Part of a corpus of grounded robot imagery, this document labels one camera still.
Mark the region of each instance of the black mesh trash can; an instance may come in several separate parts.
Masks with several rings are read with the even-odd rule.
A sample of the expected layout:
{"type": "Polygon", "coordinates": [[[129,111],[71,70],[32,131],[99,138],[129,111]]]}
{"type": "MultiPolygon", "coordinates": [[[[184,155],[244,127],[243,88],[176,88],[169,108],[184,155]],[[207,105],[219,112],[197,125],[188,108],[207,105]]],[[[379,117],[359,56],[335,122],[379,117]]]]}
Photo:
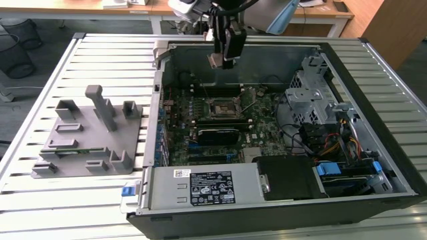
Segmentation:
{"type": "Polygon", "coordinates": [[[43,42],[36,31],[36,24],[31,19],[1,18],[0,25],[8,34],[19,37],[24,49],[32,50],[41,46],[43,42]]]}
{"type": "Polygon", "coordinates": [[[0,35],[0,70],[10,79],[21,79],[36,70],[16,35],[0,35]]]}

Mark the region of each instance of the power supply label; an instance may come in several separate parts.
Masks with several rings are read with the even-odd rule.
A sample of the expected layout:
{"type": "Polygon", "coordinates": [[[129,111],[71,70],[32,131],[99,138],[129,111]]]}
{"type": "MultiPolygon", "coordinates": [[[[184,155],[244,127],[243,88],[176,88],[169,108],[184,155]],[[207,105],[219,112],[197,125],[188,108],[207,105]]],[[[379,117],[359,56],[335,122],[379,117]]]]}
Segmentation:
{"type": "Polygon", "coordinates": [[[189,199],[193,206],[235,204],[235,186],[231,171],[189,174],[189,199]]]}

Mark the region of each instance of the motherboard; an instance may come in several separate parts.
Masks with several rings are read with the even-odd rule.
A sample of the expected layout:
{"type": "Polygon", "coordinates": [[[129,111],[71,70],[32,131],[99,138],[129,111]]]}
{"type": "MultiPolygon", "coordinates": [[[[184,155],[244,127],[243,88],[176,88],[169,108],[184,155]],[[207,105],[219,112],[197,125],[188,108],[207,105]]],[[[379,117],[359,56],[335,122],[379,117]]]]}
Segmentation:
{"type": "Polygon", "coordinates": [[[169,166],[249,163],[289,152],[275,118],[281,92],[192,85],[163,95],[169,166]]]}

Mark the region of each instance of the green circuit board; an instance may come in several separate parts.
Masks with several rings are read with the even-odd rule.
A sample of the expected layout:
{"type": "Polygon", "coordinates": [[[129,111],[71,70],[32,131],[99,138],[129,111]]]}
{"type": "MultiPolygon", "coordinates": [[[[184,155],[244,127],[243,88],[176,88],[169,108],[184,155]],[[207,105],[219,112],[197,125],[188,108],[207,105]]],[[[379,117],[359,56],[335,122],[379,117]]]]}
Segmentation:
{"type": "Polygon", "coordinates": [[[272,114],[280,94],[268,92],[259,86],[244,87],[244,91],[236,97],[193,97],[188,90],[171,88],[169,91],[164,94],[169,96],[164,100],[169,166],[197,164],[188,161],[191,157],[197,156],[228,156],[228,163],[244,163],[243,149],[252,147],[260,148],[261,156],[287,154],[285,142],[272,114]],[[215,118],[209,112],[209,103],[227,100],[229,105],[237,105],[240,114],[236,118],[251,120],[252,127],[239,133],[239,140],[233,145],[197,146],[197,130],[192,121],[215,118]]]}

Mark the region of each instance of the slotted aluminum surface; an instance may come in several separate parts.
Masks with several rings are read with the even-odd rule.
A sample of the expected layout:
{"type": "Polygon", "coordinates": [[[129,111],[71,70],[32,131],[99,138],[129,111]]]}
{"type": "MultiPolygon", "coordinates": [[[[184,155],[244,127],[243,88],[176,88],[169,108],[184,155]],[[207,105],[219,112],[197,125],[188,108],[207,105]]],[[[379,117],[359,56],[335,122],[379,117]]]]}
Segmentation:
{"type": "MultiPolygon", "coordinates": [[[[100,84],[112,104],[135,100],[149,113],[152,48],[156,40],[199,41],[199,36],[87,34],[73,39],[53,71],[9,150],[0,162],[0,239],[125,239],[143,240],[140,231],[120,212],[121,186],[141,177],[143,156],[129,175],[53,179],[29,176],[37,153],[55,123],[59,100],[84,97],[87,85],[100,84]]],[[[424,106],[407,86],[356,39],[251,37],[249,41],[329,42],[367,98],[403,146],[420,174],[427,177],[427,122],[424,106]]],[[[348,99],[336,86],[343,99],[348,99]]],[[[144,153],[148,117],[141,121],[137,143],[144,153]]],[[[424,239],[427,206],[392,210],[356,224],[236,234],[200,239],[424,239]]]]}

